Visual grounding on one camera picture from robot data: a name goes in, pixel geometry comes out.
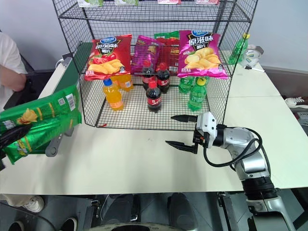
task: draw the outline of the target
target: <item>red bottle cap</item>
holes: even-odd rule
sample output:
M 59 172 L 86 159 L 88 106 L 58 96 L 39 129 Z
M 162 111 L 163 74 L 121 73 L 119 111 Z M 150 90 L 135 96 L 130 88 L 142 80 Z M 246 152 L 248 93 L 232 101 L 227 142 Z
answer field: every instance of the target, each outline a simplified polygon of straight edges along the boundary
M 149 88 L 157 88 L 156 81 L 151 80 L 151 81 L 149 82 Z
M 167 64 L 166 63 L 160 63 L 159 64 L 159 69 L 161 71 L 166 71 L 167 70 Z
M 151 66 L 151 62 L 149 60 L 144 60 L 143 61 L 143 66 L 150 67 Z

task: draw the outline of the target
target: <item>wire basket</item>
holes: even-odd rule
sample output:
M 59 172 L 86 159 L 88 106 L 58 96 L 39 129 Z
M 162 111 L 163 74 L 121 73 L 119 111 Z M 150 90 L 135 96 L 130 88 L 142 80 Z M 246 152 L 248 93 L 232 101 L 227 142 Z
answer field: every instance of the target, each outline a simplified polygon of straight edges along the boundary
M 162 5 L 156 0 L 144 0 L 138 6 L 115 6 L 113 1 L 104 1 L 102 7 L 89 8 L 79 7 L 76 0 L 53 0 L 53 3 L 79 72 L 86 124 L 98 128 L 194 130 L 194 124 L 180 123 L 170 117 L 205 111 L 211 111 L 223 123 L 236 66 L 228 64 L 228 59 L 235 43 L 249 31 L 257 0 L 221 0 L 218 5 L 197 5 L 193 0 L 182 0 L 181 5 Z M 156 33 L 193 29 L 220 34 L 219 54 L 229 76 L 226 80 L 210 79 L 205 104 L 198 112 L 188 109 L 189 94 L 179 93 L 180 79 L 176 76 L 170 78 L 169 91 L 162 95 L 162 109 L 158 113 L 147 109 L 140 73 L 134 73 L 133 90 L 121 91 L 124 109 L 117 112 L 105 100 L 102 81 L 84 80 L 93 39 L 132 34 L 133 56 L 138 35 L 154 38 Z

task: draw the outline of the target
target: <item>green soda bottle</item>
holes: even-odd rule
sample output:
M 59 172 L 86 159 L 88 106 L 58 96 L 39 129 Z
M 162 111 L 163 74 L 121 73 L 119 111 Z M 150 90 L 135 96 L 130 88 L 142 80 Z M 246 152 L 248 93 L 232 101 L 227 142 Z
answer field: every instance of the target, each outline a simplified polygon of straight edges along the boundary
M 181 93 L 188 93 L 193 87 L 194 76 L 187 76 L 180 79 L 179 91 Z
M 191 90 L 188 107 L 192 111 L 197 111 L 202 108 L 206 96 L 205 82 L 205 78 L 198 78 L 196 85 Z
M 249 37 L 250 37 L 250 34 L 243 33 L 243 37 L 236 42 L 235 47 L 233 48 L 232 54 L 228 60 L 228 64 L 235 65 L 237 57 L 239 57 L 238 62 L 242 60 L 242 54 L 245 53 L 248 47 Z

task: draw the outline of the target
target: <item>orange soda bottle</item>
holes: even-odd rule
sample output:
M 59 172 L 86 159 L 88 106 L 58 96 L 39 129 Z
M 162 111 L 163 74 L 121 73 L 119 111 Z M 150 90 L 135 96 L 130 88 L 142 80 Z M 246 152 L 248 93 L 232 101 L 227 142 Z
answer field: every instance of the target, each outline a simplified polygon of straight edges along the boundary
M 133 82 L 131 81 L 131 75 L 120 75 L 117 76 L 120 88 L 125 91 L 130 91 L 134 88 Z
M 103 80 L 103 83 L 103 91 L 111 109 L 114 111 L 123 110 L 122 95 L 119 92 L 118 87 L 112 83 L 111 79 Z
M 119 81 L 118 81 L 118 76 L 111 76 L 110 79 L 112 80 L 112 83 L 113 83 L 114 85 L 116 85 L 117 88 L 120 89 L 120 85 L 119 85 Z

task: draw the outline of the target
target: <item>purple chip bag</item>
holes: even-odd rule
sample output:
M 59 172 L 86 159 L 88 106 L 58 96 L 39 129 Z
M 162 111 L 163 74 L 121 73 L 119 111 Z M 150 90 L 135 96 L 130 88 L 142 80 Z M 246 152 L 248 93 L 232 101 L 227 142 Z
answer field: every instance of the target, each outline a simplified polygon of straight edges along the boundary
M 135 45 L 134 57 L 131 62 L 132 73 L 142 72 L 144 60 L 149 60 L 153 65 L 153 69 L 156 70 L 160 46 L 164 46 L 164 44 L 156 39 L 139 35 Z
M 227 79 L 217 47 L 219 37 L 219 34 L 200 30 L 181 30 L 178 77 L 210 76 Z

